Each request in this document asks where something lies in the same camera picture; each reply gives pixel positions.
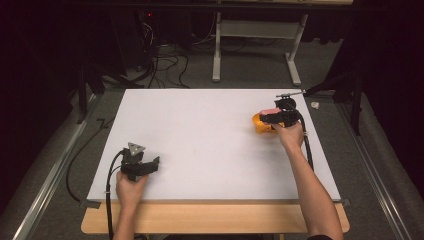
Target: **dark background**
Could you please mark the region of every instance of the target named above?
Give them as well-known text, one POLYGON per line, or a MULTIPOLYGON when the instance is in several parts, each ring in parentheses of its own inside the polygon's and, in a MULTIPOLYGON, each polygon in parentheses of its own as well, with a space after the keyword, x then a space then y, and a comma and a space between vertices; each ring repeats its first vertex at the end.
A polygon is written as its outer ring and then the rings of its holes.
MULTIPOLYGON (((399 160, 423 195, 424 106, 420 96, 424 66, 420 56, 424 39, 418 31, 422 20, 419 8, 413 1, 370 0, 355 4, 382 6, 388 2, 396 7, 387 14, 362 14, 354 21, 346 14, 311 14, 303 41, 320 38, 325 44, 344 38, 329 79, 367 59, 361 75, 363 91, 399 160)), ((190 48, 187 29, 205 34, 202 29, 209 29, 211 16, 159 13, 157 23, 162 32, 168 33, 162 37, 190 48), (173 19, 180 19, 180 24, 173 19)), ((55 0, 3 1, 0 32, 0 182, 7 183, 3 184, 0 199, 3 212, 44 144, 70 113, 69 98, 77 88, 81 66, 87 60, 95 61, 120 73, 125 63, 113 22, 104 11, 65 10, 55 0)))

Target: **gray floor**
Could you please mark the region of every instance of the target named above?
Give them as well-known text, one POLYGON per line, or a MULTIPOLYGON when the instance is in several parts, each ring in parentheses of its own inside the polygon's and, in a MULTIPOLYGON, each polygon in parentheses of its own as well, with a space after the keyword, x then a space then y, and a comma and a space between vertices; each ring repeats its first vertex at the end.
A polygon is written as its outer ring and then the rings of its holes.
MULTIPOLYGON (((302 80, 302 89, 308 89, 324 80, 339 45, 340 43, 320 45, 318 42, 301 44, 296 56, 296 65, 302 80)), ((283 53, 290 50, 290 42, 250 39, 244 48, 233 52, 240 46, 239 41, 224 42, 223 48, 228 51, 222 53, 220 83, 212 82, 212 49, 205 49, 207 45, 201 45, 190 51, 178 49, 178 54, 184 54, 189 59, 187 71, 182 76, 183 83, 191 88, 295 88, 290 82, 288 69, 282 58, 283 53)), ((172 47, 162 49, 161 53, 176 54, 172 47)), ((177 66, 168 71, 158 71, 158 80, 152 82, 152 87, 175 87, 171 81, 178 82, 178 75, 185 66, 185 59, 183 57, 178 59, 177 66)), ((163 68, 159 70, 166 68, 170 61, 161 60, 163 68)), ((136 74, 132 69, 129 72, 130 76, 136 74)), ((108 87, 88 120, 85 131, 75 146, 76 150, 99 129, 100 122, 97 119, 107 121, 116 114, 122 94, 122 89, 108 87)), ((349 126, 344 122, 343 114, 340 114, 340 108, 345 105, 335 105, 329 95, 331 92, 325 92, 306 100, 308 103, 320 102, 320 109, 310 109, 310 112, 336 184, 342 198, 346 200, 345 210, 351 224, 351 229, 345 235, 346 239, 402 239, 396 236, 396 231, 393 231, 393 226, 387 220, 387 213, 381 207, 382 199, 376 197, 373 179, 367 174, 364 156, 358 150, 349 126)), ((397 160, 384 131, 366 101, 366 96, 362 108, 360 140, 366 146, 367 156, 373 160, 380 179, 384 182, 391 200, 404 221, 410 239, 421 239, 424 234, 423 201, 397 160)), ((13 238, 50 169, 60 158, 76 131, 77 117, 77 111, 74 111, 39 154, 1 217, 0 239, 13 238)), ((77 196, 84 198, 88 193, 109 130, 100 131, 81 151, 72 167, 71 188, 77 196)), ((107 239, 106 235, 90 236, 81 232, 84 212, 85 208, 78 206, 69 197, 62 178, 33 232, 32 239, 107 239)), ((304 234, 286 235, 286 239, 305 238, 304 234)))

